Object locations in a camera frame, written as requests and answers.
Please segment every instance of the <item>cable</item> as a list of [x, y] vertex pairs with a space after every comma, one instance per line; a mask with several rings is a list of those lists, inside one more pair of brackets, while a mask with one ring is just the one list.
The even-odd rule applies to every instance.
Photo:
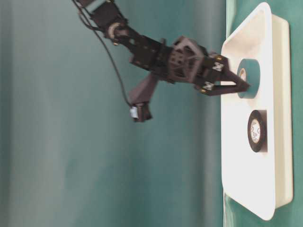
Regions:
[[125, 87], [124, 87], [123, 81], [122, 81], [122, 79], [121, 79], [121, 75], [120, 75], [120, 73], [119, 73], [118, 67], [116, 66], [115, 60], [114, 60], [113, 56], [111, 55], [111, 53], [110, 53], [110, 51], [109, 51], [107, 45], [105, 44], [105, 42], [103, 41], [103, 39], [100, 37], [100, 35], [97, 33], [97, 31], [100, 31], [99, 28], [92, 26], [91, 22], [89, 21], [89, 19], [88, 19], [88, 18], [86, 17], [86, 15], [84, 14], [82, 8], [76, 3], [75, 0], [72, 0], [72, 2], [75, 4], [75, 6], [76, 6], [76, 7], [78, 8], [78, 10], [79, 10], [79, 17], [80, 17], [82, 23], [83, 23], [88, 29], [92, 30], [92, 31], [94, 32], [94, 34], [97, 36], [97, 38], [99, 39], [99, 41], [102, 43], [104, 49], [106, 50], [106, 52], [107, 52], [107, 54], [108, 54], [108, 56], [109, 56], [110, 61], [111, 61], [112, 65], [113, 65], [113, 67], [114, 67], [114, 70], [116, 71], [116, 75], [117, 75], [117, 77], [118, 77], [118, 80], [119, 80], [119, 83], [120, 83], [120, 87], [121, 87], [122, 96], [123, 96], [123, 98], [124, 98], [126, 104], [127, 104], [130, 108], [133, 107], [133, 106], [129, 103], [128, 99], [127, 99]]

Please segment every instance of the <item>curtain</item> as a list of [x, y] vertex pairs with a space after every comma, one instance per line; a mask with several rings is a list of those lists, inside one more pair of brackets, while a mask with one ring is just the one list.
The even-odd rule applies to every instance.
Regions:
[[[221, 52], [224, 0], [116, 2], [141, 34]], [[134, 123], [71, 1], [2, 0], [0, 26], [2, 226], [222, 226], [219, 97], [161, 82]], [[147, 72], [106, 43], [130, 90]]]

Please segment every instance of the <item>black robotic arm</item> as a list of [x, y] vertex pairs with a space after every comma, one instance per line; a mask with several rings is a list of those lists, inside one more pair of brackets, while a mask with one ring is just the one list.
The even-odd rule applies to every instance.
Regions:
[[[192, 83], [195, 89], [208, 96], [243, 92], [250, 87], [229, 70], [227, 58], [216, 53], [209, 54], [194, 40], [182, 36], [172, 47], [168, 47], [164, 39], [157, 42], [140, 35], [128, 25], [128, 20], [114, 0], [106, 0], [92, 12], [86, 7], [95, 0], [72, 1], [86, 27], [95, 33], [102, 32], [114, 45], [124, 45], [133, 54], [130, 63], [150, 72], [129, 93], [128, 104], [136, 122], [152, 118], [149, 102], [159, 80]], [[96, 26], [91, 25], [86, 15]], [[217, 85], [220, 81], [231, 81], [234, 85]]]

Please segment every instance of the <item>green fabric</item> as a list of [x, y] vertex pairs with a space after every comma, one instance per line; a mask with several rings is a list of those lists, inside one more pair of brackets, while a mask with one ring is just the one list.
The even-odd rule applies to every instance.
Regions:
[[[237, 13], [232, 26], [235, 30], [238, 25], [262, 0], [238, 0], [236, 3]], [[292, 110], [293, 110], [293, 155], [294, 155], [294, 200], [279, 209], [271, 221], [263, 221], [232, 199], [225, 197], [225, 222], [227, 227], [297, 227], [303, 225], [303, 106], [302, 83], [302, 34], [301, 22], [303, 1], [301, 0], [268, 0], [273, 14], [280, 16], [290, 24], [291, 37], [291, 64], [292, 64]]]
[[[142, 34], [221, 51], [224, 0], [116, 2]], [[154, 119], [133, 123], [70, 0], [1, 0], [0, 11], [1, 226], [222, 226], [220, 98], [162, 82]], [[130, 90], [147, 72], [106, 43]]]
[[232, 31], [232, 23], [237, 12], [236, 2], [237, 0], [226, 1], [226, 38], [230, 36]]

